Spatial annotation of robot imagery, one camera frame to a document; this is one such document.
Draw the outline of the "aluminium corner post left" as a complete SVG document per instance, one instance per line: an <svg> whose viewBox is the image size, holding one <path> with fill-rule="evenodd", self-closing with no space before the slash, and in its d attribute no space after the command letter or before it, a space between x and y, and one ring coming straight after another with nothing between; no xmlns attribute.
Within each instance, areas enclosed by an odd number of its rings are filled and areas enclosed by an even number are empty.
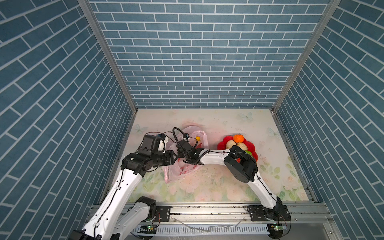
<svg viewBox="0 0 384 240"><path fill-rule="evenodd" d="M129 93L129 90L127 88L127 85L126 85L126 82L121 74L121 71L117 65L117 62L113 56L113 53L108 45L108 42L103 34L103 31L98 23L98 20L96 18L96 15L91 7L91 4L89 1L86 1L86 0L78 0L78 3L95 35L95 38L97 39L105 57L106 57L106 60L108 62L108 64L110 65L111 67L111 70L113 71L114 73L114 76L116 77L117 79L117 82L121 88L121 90L123 91L124 95L125 95L125 98L130 106L130 108L132 109L133 113L136 114L138 109Z"/></svg>

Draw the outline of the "aluminium corner post right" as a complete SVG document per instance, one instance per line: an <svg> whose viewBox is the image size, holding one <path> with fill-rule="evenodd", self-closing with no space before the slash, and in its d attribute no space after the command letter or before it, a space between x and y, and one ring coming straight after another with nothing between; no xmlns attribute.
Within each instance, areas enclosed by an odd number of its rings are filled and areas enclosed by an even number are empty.
<svg viewBox="0 0 384 240"><path fill-rule="evenodd" d="M304 64L306 63L309 55L311 54L312 50L314 49L316 43L320 39L320 36L322 35L323 31L325 30L328 22L330 21L331 17L335 13L337 7L339 6L341 0L331 0L327 4L319 22L317 23L316 27L314 28L314 31L309 38L307 44L305 45L305 48L298 58L298 61L293 68L290 76L288 77L284 87L282 88L281 93L279 94L279 97L277 101L274 103L271 112L273 114L277 114L279 108L281 107L285 97L287 96L289 90L293 86L294 82L296 81L296 78L298 77L300 71L302 70Z"/></svg>

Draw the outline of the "pink plastic bag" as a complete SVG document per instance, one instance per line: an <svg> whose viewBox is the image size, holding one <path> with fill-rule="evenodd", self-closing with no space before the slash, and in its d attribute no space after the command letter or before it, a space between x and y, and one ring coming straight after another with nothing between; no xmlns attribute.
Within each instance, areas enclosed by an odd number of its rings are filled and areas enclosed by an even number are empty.
<svg viewBox="0 0 384 240"><path fill-rule="evenodd" d="M172 137L171 142L166 145L166 150L176 154L175 163L162 167L167 184L198 170L202 166L198 158L204 149L209 147L206 132L198 126L188 126L183 130L174 127Z"/></svg>

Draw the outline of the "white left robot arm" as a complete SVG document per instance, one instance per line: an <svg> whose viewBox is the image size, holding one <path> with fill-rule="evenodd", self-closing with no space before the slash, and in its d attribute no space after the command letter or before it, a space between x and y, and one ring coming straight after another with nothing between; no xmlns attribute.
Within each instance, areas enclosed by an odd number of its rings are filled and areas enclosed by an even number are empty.
<svg viewBox="0 0 384 240"><path fill-rule="evenodd" d="M146 219L152 219L156 201L147 197L137 201L134 207L118 220L128 198L153 167L170 166L177 154L172 150L157 154L131 153L122 160L121 171L99 209L81 230L74 230L70 240L123 240L136 226Z"/></svg>

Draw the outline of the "orange fake tangerine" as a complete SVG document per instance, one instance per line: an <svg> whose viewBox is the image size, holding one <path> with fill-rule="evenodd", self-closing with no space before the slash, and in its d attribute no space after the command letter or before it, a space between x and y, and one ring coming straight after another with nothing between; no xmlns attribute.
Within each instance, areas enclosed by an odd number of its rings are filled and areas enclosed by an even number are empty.
<svg viewBox="0 0 384 240"><path fill-rule="evenodd" d="M234 135L233 136L233 141L235 143L243 143L245 140L244 136L243 135Z"/></svg>

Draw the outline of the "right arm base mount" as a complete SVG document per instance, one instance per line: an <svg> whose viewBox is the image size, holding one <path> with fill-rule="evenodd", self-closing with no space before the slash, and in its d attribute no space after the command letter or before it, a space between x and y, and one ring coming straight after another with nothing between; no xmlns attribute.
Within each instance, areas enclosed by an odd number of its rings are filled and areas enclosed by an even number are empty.
<svg viewBox="0 0 384 240"><path fill-rule="evenodd" d="M285 205L277 204L273 209L268 209L262 205L250 205L246 208L250 214L252 222L261 221L291 221L291 214Z"/></svg>

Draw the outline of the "aluminium corner post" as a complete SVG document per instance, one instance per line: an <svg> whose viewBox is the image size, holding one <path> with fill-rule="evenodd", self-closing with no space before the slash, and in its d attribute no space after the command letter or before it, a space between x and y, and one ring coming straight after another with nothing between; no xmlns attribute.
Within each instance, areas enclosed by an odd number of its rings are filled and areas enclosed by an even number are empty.
<svg viewBox="0 0 384 240"><path fill-rule="evenodd" d="M97 39L105 57L106 57L106 60L108 62L108 64L110 65L111 67L111 70L113 71L114 73L114 76L116 77L117 79L117 82L121 88L121 90L123 91L124 95L125 95L125 98L130 106L130 108L132 109L133 113L136 114L138 109L129 93L129 90L127 88L127 85L126 85L126 82L121 74L121 71L117 65L117 62L113 56L113 53L108 45L108 42L103 34L103 31L98 23L98 20L96 18L96 15L91 7L91 4L89 1L86 1L86 0L78 0L78 3L95 35L95 38Z"/></svg>
<svg viewBox="0 0 384 240"><path fill-rule="evenodd" d="M273 114L277 114L279 108L281 107L285 97L287 96L289 90L293 86L294 82L296 81L296 78L298 77L300 71L302 70L304 64L306 63L309 55L311 54L312 50L314 49L316 43L320 39L320 36L322 35L323 31L325 30L328 22L330 21L331 17L335 13L337 7L339 6L341 0L331 0L327 4L319 22L317 23L316 27L314 28L314 31L309 38L307 44L305 45L305 48L298 58L298 61L293 68L290 76L288 77L284 87L282 88L281 93L279 94L279 97L277 101L274 103L271 112Z"/></svg>

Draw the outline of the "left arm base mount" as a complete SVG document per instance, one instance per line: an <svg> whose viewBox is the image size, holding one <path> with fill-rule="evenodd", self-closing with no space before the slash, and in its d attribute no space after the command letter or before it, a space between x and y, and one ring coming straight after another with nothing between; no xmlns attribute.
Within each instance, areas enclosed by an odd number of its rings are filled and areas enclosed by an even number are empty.
<svg viewBox="0 0 384 240"><path fill-rule="evenodd" d="M149 207L148 216L143 222L169 222L171 207L170 206L158 206L156 200L148 197L140 197L135 203L143 203Z"/></svg>

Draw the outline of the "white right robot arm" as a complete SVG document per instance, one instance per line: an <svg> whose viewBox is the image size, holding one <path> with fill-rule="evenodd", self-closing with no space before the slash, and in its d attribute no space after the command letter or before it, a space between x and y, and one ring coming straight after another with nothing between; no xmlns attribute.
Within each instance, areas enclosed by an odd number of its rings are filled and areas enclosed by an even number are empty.
<svg viewBox="0 0 384 240"><path fill-rule="evenodd" d="M262 206L274 213L286 212L282 200L268 188L261 178L256 160L238 146L229 150L209 150L196 148L186 140L177 141L179 158L184 158L191 165L226 166L232 175L240 182L247 184L257 195Z"/></svg>

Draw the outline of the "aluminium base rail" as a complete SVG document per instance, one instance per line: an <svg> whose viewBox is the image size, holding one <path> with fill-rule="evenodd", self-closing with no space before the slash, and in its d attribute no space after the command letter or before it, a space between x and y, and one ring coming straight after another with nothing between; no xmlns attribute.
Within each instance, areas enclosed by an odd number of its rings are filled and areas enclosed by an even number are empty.
<svg viewBox="0 0 384 240"><path fill-rule="evenodd" d="M125 205L121 220L135 204ZM246 208L252 203L221 204L166 204L170 206L169 222L141 222L125 239L153 240L157 237L193 237L209 235L254 235L267 239L292 239L309 236L311 239L339 240L341 233L325 204L293 203L287 208L291 214L288 222L252 222ZM93 206L88 221L100 206Z"/></svg>

